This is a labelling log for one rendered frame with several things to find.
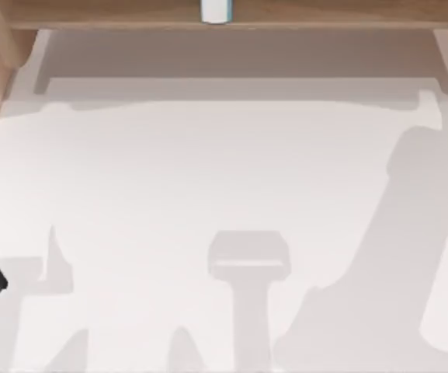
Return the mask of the white and teal can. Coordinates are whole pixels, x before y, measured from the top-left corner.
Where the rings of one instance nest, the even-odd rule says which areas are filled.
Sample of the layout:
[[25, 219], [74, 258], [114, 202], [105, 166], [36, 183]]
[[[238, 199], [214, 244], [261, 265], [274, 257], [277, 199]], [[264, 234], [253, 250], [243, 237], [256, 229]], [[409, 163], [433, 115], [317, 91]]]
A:
[[201, 21], [207, 24], [225, 24], [232, 20], [233, 0], [200, 0]]

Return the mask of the wooden open shelf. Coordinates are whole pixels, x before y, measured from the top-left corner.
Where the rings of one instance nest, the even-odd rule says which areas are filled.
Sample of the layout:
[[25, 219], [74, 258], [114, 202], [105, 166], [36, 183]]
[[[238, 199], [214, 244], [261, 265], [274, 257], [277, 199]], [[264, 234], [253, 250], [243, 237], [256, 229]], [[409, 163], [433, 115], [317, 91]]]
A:
[[147, 79], [84, 99], [400, 99], [408, 79], [443, 68], [434, 33], [448, 0], [231, 0], [232, 21], [201, 22], [200, 0], [0, 0], [0, 55], [10, 71], [50, 31], [34, 86], [52, 78]]

